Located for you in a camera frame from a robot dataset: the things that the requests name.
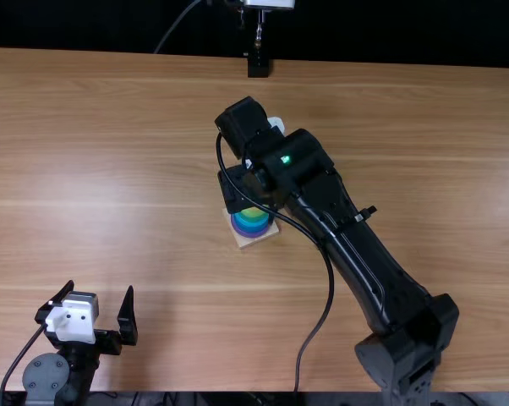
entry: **colorful stacking toy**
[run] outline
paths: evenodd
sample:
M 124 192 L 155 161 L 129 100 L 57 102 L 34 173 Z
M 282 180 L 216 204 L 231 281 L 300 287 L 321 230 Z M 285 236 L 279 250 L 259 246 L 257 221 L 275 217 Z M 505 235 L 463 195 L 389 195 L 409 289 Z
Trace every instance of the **colorful stacking toy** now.
M 236 233 L 248 239 L 264 235 L 270 227 L 270 215 L 257 207 L 250 207 L 230 216 Z

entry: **metal bracket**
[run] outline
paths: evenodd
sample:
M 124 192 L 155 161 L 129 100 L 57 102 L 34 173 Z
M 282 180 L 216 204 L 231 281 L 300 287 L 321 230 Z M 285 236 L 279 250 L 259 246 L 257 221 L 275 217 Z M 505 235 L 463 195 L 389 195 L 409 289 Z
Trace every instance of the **metal bracket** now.
M 55 395 L 65 386 L 70 369 L 58 354 L 42 354 L 33 359 L 24 371 L 22 382 L 27 391 L 25 405 L 53 405 Z

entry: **black background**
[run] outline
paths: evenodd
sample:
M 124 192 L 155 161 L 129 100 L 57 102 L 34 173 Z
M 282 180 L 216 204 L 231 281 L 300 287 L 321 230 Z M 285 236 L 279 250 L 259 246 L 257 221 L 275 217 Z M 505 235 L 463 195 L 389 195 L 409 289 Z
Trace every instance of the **black background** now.
M 0 47 L 152 52 L 188 4 L 0 0 Z M 162 52 L 241 56 L 237 25 L 222 0 L 203 0 Z M 272 58 L 509 67 L 509 1 L 297 0 L 268 16 L 265 38 Z

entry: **white object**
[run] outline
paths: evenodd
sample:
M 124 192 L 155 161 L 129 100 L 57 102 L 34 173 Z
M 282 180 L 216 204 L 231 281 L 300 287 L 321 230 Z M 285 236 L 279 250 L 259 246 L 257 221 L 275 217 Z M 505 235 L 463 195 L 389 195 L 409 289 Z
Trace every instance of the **white object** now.
M 280 117 L 269 117 L 268 123 L 270 123 L 271 127 L 279 128 L 279 131 L 281 131 L 282 134 L 285 135 L 285 123 L 281 120 Z
M 47 331 L 55 332 L 59 341 L 78 341 L 94 344 L 93 325 L 98 316 L 97 297 L 68 295 L 50 311 L 46 318 Z
M 245 7 L 294 8 L 296 0 L 243 0 Z

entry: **black wire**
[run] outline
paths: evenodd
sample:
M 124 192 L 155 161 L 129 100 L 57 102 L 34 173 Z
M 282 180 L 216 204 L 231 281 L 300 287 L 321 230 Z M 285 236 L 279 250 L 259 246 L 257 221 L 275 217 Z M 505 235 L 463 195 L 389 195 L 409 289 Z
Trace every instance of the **black wire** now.
M 270 402 L 270 399 L 268 399 L 264 393 L 260 392 L 246 392 L 250 397 L 252 397 L 257 404 L 261 406 L 274 406 L 277 405 L 277 403 Z
M 176 394 L 174 395 L 173 398 L 172 398 L 172 395 L 170 394 L 170 392 L 164 392 L 164 396 L 162 396 L 163 406 L 168 405 L 168 399 L 170 399 L 170 404 L 172 406 L 174 406 L 176 404 L 176 402 L 178 401 L 178 392 L 176 392 Z
M 476 402 L 473 398 L 471 398 L 469 395 L 467 395 L 465 392 L 459 393 L 461 396 L 466 398 L 470 403 L 472 403 L 474 406 L 480 406 L 478 402 Z
M 173 22 L 173 24 L 170 26 L 167 32 L 165 32 L 164 36 L 162 36 L 161 40 L 159 41 L 159 45 L 156 46 L 155 51 L 153 53 L 159 53 L 161 51 L 162 46 L 166 42 L 167 38 L 172 34 L 172 32 L 176 29 L 178 24 L 181 22 L 181 20 L 189 13 L 189 11 L 198 3 L 200 3 L 201 0 L 194 0 L 187 8 L 176 18 L 176 20 Z
M 118 398 L 117 392 L 91 392 L 87 397 L 90 398 L 91 396 L 95 396 L 95 395 L 104 395 L 104 396 L 108 396 L 109 398 L 112 398 L 112 399 Z
M 14 370 L 16 369 L 16 366 L 18 366 L 18 364 L 21 361 L 21 359 L 24 358 L 24 355 L 27 353 L 27 351 L 29 351 L 29 348 L 31 348 L 31 345 L 33 345 L 35 343 L 35 341 L 38 338 L 38 336 L 40 336 L 41 333 L 45 329 L 46 329 L 46 323 L 42 323 L 41 326 L 39 326 L 38 329 L 36 330 L 35 334 L 33 334 L 33 337 L 31 337 L 29 339 L 29 341 L 27 342 L 27 344 L 21 349 L 21 351 L 19 352 L 18 356 L 16 357 L 16 359 L 14 360 L 12 365 L 10 365 L 10 368 L 8 368 L 7 373 L 5 374 L 5 376 L 3 378 L 3 381 L 1 382 L 1 388 L 0 388 L 0 406 L 3 406 L 4 391 L 5 391 L 6 387 L 7 387 L 8 379 L 10 378 L 10 376 L 12 375 Z
M 273 216 L 283 220 L 287 224 L 290 224 L 292 227 L 296 228 L 300 233 L 305 235 L 313 244 L 315 244 L 316 248 L 319 250 L 320 254 L 322 255 L 322 258 L 324 259 L 324 263 L 326 264 L 326 270 L 328 271 L 328 299 L 326 300 L 326 306 L 324 307 L 324 311 L 322 312 L 320 319 L 317 321 L 315 327 L 313 328 L 313 330 L 311 330 L 307 338 L 305 338 L 304 343 L 302 344 L 301 348 L 298 351 L 298 357 L 296 358 L 296 373 L 294 378 L 294 393 L 297 393 L 299 388 L 299 370 L 301 366 L 302 356 L 304 355 L 304 351 L 309 346 L 311 340 L 315 337 L 316 333 L 320 330 L 320 328 L 326 321 L 326 318 L 330 313 L 331 305 L 333 303 L 333 296 L 335 293 L 335 279 L 333 275 L 333 267 L 331 266 L 330 257 L 328 256 L 326 249 L 307 228 L 305 228 L 298 222 L 294 221 L 292 218 L 284 216 L 278 211 L 269 209 L 268 207 L 265 207 L 258 203 L 257 201 L 251 199 L 244 192 L 242 192 L 240 188 L 232 181 L 230 175 L 228 175 L 227 169 L 224 165 L 224 161 L 222 160 L 221 139 L 222 134 L 219 133 L 215 145 L 217 161 L 219 162 L 219 168 L 221 169 L 227 181 L 232 185 L 232 187 L 239 193 L 239 195 L 241 195 L 244 199 L 246 199 L 246 201 L 251 203 L 253 206 L 258 207 L 262 211 L 265 211 L 266 213 L 272 214 Z
M 140 392 L 137 392 L 137 393 L 134 394 L 133 402 L 130 404 L 130 406 L 134 406 L 134 404 L 136 403 L 136 399 L 138 398 L 139 394 L 140 394 Z

